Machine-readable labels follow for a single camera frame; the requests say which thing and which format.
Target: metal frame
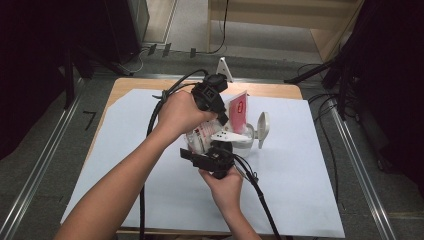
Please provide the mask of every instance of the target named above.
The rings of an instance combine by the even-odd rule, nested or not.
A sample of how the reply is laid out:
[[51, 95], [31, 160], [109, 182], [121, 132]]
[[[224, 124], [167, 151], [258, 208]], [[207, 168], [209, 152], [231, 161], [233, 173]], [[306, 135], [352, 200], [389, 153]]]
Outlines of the metal frame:
[[3, 226], [0, 229], [0, 239], [11, 240], [18, 229], [22, 218], [24, 217], [29, 204], [31, 203], [35, 192], [38, 189], [38, 186], [41, 183], [41, 180], [47, 171], [47, 168], [53, 158], [53, 155], [62, 140], [63, 134], [66, 131], [66, 128], [71, 121], [75, 109], [78, 106], [81, 92], [84, 88], [84, 80], [79, 79], [77, 83], [77, 94], [74, 101], [67, 110], [64, 110], [59, 122], [57, 123], [55, 129], [53, 130], [50, 138], [43, 149], [40, 157], [38, 158], [34, 168], [32, 169], [31, 174], [29, 175], [24, 187], [19, 193], [18, 197], [15, 199], [15, 202], [12, 205], [12, 208], [9, 212], [9, 215], [6, 218], [6, 221], [3, 223]]
[[[138, 76], [138, 78], [150, 78], [150, 79], [179, 79], [181, 75], [165, 75], [165, 74], [145, 74]], [[193, 80], [201, 80], [203, 77], [193, 76], [190, 77]], [[252, 83], [281, 83], [281, 80], [272, 79], [252, 79], [252, 78], [235, 78], [236, 82], [252, 82]], [[13, 236], [24, 216], [26, 210], [33, 199], [35, 192], [40, 185], [40, 182], [47, 171], [50, 161], [59, 145], [64, 132], [66, 131], [69, 122], [71, 121], [74, 112], [78, 106], [81, 93], [85, 87], [85, 80], [80, 78], [77, 84], [76, 97], [68, 110], [62, 113], [58, 124], [56, 125], [53, 133], [51, 134], [43, 152], [41, 153], [35, 167], [33, 168], [30, 176], [28, 177], [24, 187], [20, 194], [16, 198], [10, 213], [0, 229], [0, 239], [13, 239]], [[339, 130], [340, 136], [343, 139], [343, 143], [348, 152], [349, 158], [352, 162], [353, 168], [357, 175], [359, 184], [364, 192], [365, 199], [369, 205], [376, 226], [380, 232], [381, 238], [384, 240], [395, 240], [396, 236], [393, 228], [390, 224], [389, 218], [386, 211], [384, 210], [383, 204], [381, 203], [377, 192], [370, 180], [370, 177], [363, 164], [361, 156], [359, 155], [358, 149], [354, 143], [354, 140], [350, 134], [349, 128], [346, 122], [342, 121], [336, 109], [331, 110], [336, 126]]]
[[[329, 105], [334, 104], [337, 104], [335, 100], [329, 102]], [[355, 142], [353, 141], [346, 122], [342, 121], [336, 109], [333, 108], [331, 113], [333, 115], [334, 121], [336, 122], [340, 136], [343, 139], [343, 143], [352, 162], [353, 169], [355, 170], [362, 191], [364, 192], [365, 199], [371, 210], [371, 214], [374, 218], [377, 229], [380, 232], [381, 239], [395, 240], [396, 235], [390, 224], [387, 213], [380, 201], [380, 198], [378, 197], [377, 192], [375, 191], [374, 185], [371, 182], [371, 179], [367, 173], [362, 158], [359, 155], [358, 149], [356, 148]]]

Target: metal rail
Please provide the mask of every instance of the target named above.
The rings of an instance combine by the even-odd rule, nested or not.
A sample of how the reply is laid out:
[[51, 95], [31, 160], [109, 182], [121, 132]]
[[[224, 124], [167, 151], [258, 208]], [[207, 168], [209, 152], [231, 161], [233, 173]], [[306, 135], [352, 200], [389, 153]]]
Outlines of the metal rail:
[[[333, 102], [329, 102], [329, 104], [336, 104], [336, 102], [333, 100]], [[359, 155], [358, 149], [356, 148], [355, 142], [353, 141], [352, 135], [350, 134], [349, 128], [346, 122], [342, 121], [335, 108], [333, 108], [331, 112], [336, 122], [336, 126], [340, 132], [340, 136], [343, 139], [343, 143], [346, 147], [349, 158], [352, 162], [352, 166], [355, 170], [359, 184], [361, 185], [362, 191], [364, 192], [365, 199], [371, 210], [371, 214], [374, 218], [377, 229], [380, 232], [381, 239], [395, 240], [396, 236], [390, 224], [387, 213], [384, 210], [383, 204], [381, 203], [380, 198], [375, 191], [374, 185], [372, 184], [371, 179], [367, 173], [367, 170], [365, 169], [362, 158]]]
[[53, 158], [53, 155], [62, 140], [62, 136], [66, 131], [66, 128], [71, 121], [75, 109], [78, 106], [81, 92], [84, 88], [84, 80], [79, 79], [77, 83], [76, 96], [72, 104], [67, 110], [64, 110], [56, 127], [54, 128], [52, 134], [50, 135], [47, 144], [45, 145], [43, 152], [38, 158], [34, 168], [32, 169], [31, 174], [29, 175], [24, 187], [19, 193], [18, 197], [15, 199], [15, 202], [12, 205], [12, 208], [9, 212], [9, 215], [6, 218], [6, 221], [3, 223], [3, 226], [0, 229], [0, 239], [11, 240], [18, 229], [25, 212], [27, 211], [35, 192], [40, 185], [40, 182], [47, 171], [47, 168]]

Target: wooden table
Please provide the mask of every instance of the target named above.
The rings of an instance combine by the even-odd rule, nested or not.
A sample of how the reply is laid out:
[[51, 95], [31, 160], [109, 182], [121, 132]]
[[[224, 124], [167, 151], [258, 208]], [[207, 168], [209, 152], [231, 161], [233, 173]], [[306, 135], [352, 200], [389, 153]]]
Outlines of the wooden table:
[[[127, 94], [132, 89], [158, 89], [164, 90], [170, 88], [176, 80], [169, 79], [137, 79], [137, 78], [120, 78], [117, 79], [112, 91], [110, 93], [109, 99], [105, 106], [105, 111], [102, 114], [100, 124], [97, 127], [96, 134], [94, 136], [93, 142], [90, 146], [89, 157], [93, 145], [96, 141], [97, 134], [99, 129], [102, 126], [104, 117], [107, 112], [107, 108], [115, 103], [119, 98]], [[290, 99], [303, 99], [299, 87], [295, 85], [286, 85], [286, 84], [259, 84], [259, 83], [228, 83], [228, 89], [225, 90], [224, 94], [239, 94], [247, 90], [247, 93], [252, 96], [264, 96], [264, 97], [279, 97], [279, 98], [290, 98]], [[137, 230], [133, 229], [121, 229], [119, 233], [137, 233]], [[147, 234], [176, 234], [176, 235], [216, 235], [217, 232], [198, 232], [198, 231], [164, 231], [161, 229], [146, 229]]]

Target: wrist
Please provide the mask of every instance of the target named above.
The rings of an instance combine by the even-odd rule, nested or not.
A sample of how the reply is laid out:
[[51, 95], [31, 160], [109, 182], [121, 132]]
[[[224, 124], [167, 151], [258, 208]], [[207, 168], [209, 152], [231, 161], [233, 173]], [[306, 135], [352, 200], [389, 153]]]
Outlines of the wrist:
[[152, 138], [156, 138], [161, 146], [167, 148], [175, 140], [177, 140], [181, 134], [175, 132], [172, 128], [157, 125], [150, 135]]
[[244, 218], [240, 208], [221, 210], [221, 214], [226, 221], [237, 221], [240, 218]]

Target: hand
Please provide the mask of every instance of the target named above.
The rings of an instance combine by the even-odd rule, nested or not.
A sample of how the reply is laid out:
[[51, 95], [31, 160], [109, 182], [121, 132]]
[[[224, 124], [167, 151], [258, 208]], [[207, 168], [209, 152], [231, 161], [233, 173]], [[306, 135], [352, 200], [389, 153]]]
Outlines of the hand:
[[211, 189], [213, 200], [224, 218], [232, 213], [241, 212], [240, 194], [243, 177], [235, 167], [230, 168], [223, 179], [216, 179], [202, 169], [199, 169], [199, 173]]
[[178, 138], [181, 134], [192, 131], [202, 122], [216, 117], [216, 113], [200, 111], [191, 93], [179, 91], [172, 94], [162, 106], [156, 127]]

